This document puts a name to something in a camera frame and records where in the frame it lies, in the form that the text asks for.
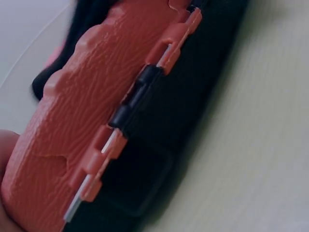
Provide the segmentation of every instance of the orange plastic case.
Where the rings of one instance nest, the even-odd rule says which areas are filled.
[[[170,72],[201,21],[189,3],[120,1],[47,82],[1,186],[8,214],[26,231],[59,232],[77,192],[94,200],[107,164],[126,144],[108,122],[145,65]]]

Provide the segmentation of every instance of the black fabric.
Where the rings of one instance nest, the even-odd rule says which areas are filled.
[[[171,73],[156,77],[122,128],[128,144],[103,176],[95,202],[82,204],[65,232],[134,231],[203,112],[247,2],[199,1],[201,24]]]
[[[41,100],[44,85],[50,76],[63,68],[73,55],[76,43],[81,36],[91,27],[104,21],[112,5],[111,0],[78,0],[71,26],[64,47],[57,59],[45,68],[32,82],[34,96]]]

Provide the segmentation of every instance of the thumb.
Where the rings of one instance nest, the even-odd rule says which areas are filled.
[[[19,135],[12,131],[0,130],[0,183],[5,173],[6,164],[9,161],[18,138]],[[8,218],[1,202],[0,232],[22,232],[22,230]]]
[[[19,138],[19,135],[9,131],[0,130],[0,175],[1,179],[5,173],[5,167],[10,159],[11,153],[15,147],[15,144]]]

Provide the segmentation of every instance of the white surface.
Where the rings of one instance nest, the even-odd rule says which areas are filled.
[[[21,133],[34,113],[30,84],[63,40],[69,3],[0,1],[0,128]]]
[[[41,34],[0,88],[1,127],[20,132],[31,117],[29,84],[59,44],[67,14]],[[308,23],[308,0],[252,0],[226,81],[188,148],[182,181],[144,231],[309,231]],[[0,43],[1,59],[15,43],[26,46],[23,39]]]

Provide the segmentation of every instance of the metal pin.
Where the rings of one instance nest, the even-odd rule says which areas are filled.
[[[165,50],[163,56],[161,57],[161,59],[156,64],[157,67],[162,67],[162,62],[163,62],[164,58],[167,56],[167,53],[169,52],[170,49],[171,49],[171,45],[169,44],[167,49]]]
[[[106,152],[106,150],[108,149],[108,147],[110,146],[112,140],[114,139],[114,137],[116,136],[116,131],[114,130],[112,132],[112,134],[110,135],[110,137],[108,138],[106,144],[104,145],[104,147],[101,150],[101,153]],[[81,186],[79,187],[77,193],[75,194],[68,210],[66,211],[63,219],[65,220],[66,223],[70,223],[74,217],[74,215],[76,214],[79,206],[81,205],[81,203],[83,202],[83,200],[81,199],[80,195],[86,185],[86,183],[89,181],[89,179],[91,178],[91,175],[87,175],[85,177],[85,179],[83,180],[83,183],[81,184]]]
[[[81,184],[81,186],[79,187],[77,193],[75,194],[75,196],[73,198],[73,201],[71,202],[71,204],[70,204],[66,214],[64,215],[63,219],[65,220],[66,223],[69,223],[69,222],[72,221],[72,219],[73,219],[73,217],[74,217],[78,207],[83,202],[83,200],[80,198],[80,195],[81,195],[81,193],[83,191],[83,188],[86,185],[86,183],[88,182],[90,177],[91,176],[89,174],[85,177],[83,183]]]

